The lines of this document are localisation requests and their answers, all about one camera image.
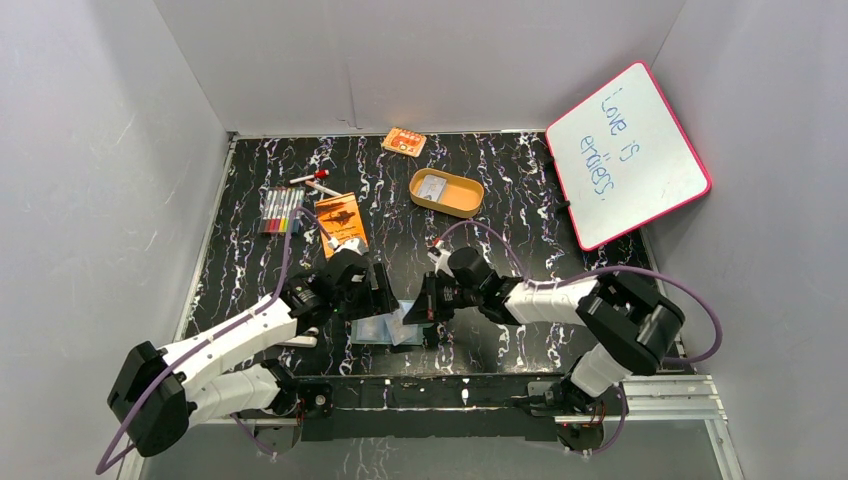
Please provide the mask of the mint green card holder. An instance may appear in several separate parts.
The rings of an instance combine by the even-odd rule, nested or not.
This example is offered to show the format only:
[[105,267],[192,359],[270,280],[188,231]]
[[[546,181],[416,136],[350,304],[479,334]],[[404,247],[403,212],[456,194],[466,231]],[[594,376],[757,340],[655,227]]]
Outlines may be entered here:
[[352,322],[353,344],[415,346],[422,345],[423,341],[421,325],[404,325],[394,315],[373,316]]

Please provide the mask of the silver card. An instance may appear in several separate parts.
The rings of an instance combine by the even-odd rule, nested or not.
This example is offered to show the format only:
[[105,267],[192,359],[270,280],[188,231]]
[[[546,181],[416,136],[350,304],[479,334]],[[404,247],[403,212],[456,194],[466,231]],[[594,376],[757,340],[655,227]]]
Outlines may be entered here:
[[422,199],[439,203],[447,187],[447,179],[442,176],[427,174],[416,191]]
[[420,342],[420,331],[417,325],[406,325],[403,323],[405,314],[398,309],[389,314],[385,319],[385,325],[393,346],[412,345]]

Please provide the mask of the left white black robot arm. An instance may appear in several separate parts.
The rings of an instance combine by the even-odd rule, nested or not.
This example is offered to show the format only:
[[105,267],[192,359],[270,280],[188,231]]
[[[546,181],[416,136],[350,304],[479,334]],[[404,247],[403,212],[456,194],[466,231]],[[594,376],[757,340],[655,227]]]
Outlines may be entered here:
[[158,455],[212,418],[245,410],[286,416],[300,402],[296,381],[276,361],[237,364],[336,318],[354,321],[400,309],[385,266],[343,249],[319,269],[285,276],[246,311],[182,341],[133,347],[107,404],[142,457]]

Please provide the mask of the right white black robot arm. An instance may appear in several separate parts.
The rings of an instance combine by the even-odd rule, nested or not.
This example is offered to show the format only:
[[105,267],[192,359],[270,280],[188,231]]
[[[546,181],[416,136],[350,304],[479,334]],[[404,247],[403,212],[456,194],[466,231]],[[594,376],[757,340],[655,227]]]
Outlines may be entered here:
[[569,284],[502,276],[472,247],[433,247],[435,264],[403,318],[406,325],[441,323],[475,308],[500,325],[559,323],[586,327],[596,346],[561,383],[565,405],[590,413],[606,390],[632,374],[656,373],[684,324],[682,310],[631,271],[588,274]]

